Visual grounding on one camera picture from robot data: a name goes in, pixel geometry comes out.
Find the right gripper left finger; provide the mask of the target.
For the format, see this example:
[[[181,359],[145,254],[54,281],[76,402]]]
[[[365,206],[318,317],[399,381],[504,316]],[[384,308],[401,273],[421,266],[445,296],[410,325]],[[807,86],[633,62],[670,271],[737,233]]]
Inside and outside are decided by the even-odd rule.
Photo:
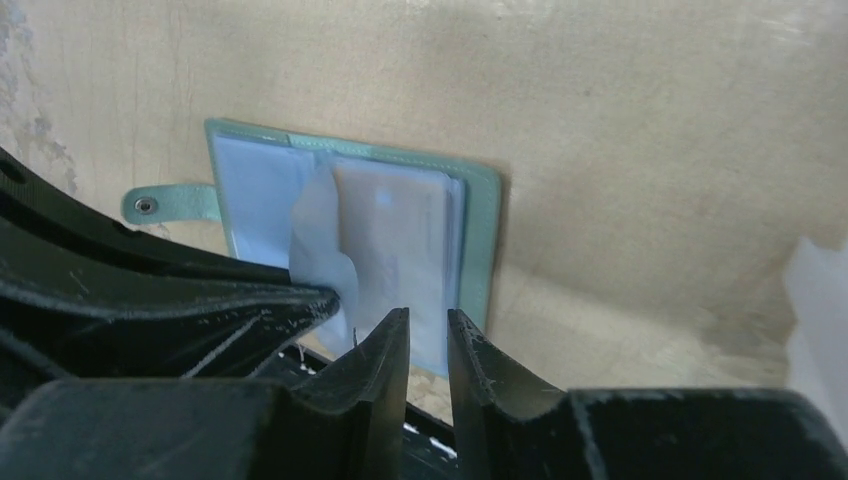
[[[57,380],[1,429],[5,479],[396,479],[409,312],[304,382]]]

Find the teal card holder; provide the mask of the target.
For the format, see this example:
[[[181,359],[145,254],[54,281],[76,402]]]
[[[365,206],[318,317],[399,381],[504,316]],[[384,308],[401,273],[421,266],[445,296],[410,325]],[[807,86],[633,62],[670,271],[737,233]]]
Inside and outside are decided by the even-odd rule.
[[[315,331],[334,356],[363,341],[389,310],[406,308],[413,365],[445,375],[448,311],[486,321],[498,172],[225,119],[204,129],[213,182],[131,189],[124,220],[216,221],[233,257],[334,289],[341,310]]]

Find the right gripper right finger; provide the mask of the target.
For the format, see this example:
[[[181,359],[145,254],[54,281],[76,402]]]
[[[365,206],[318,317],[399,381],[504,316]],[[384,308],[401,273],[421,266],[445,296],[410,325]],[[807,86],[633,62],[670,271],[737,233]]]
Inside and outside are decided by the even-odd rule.
[[[459,310],[448,363],[465,479],[843,479],[847,454],[803,396],[768,388],[562,390]]]

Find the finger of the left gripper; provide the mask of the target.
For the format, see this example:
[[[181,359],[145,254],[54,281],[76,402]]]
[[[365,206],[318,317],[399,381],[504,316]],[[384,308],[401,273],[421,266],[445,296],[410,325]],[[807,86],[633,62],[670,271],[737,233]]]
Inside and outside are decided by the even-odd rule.
[[[141,272],[1,224],[1,414],[73,378],[250,377],[340,306],[330,290]]]
[[[285,269],[131,230],[65,194],[1,151],[1,217],[75,254],[139,273],[191,279],[289,285]]]

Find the beige card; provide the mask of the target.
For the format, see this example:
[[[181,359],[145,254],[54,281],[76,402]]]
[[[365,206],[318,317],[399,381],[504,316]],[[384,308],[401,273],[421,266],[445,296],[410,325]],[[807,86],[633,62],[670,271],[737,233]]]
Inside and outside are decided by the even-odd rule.
[[[346,161],[333,169],[342,250],[359,280],[364,326],[406,308],[413,332],[439,331],[457,200],[463,184],[432,170]]]

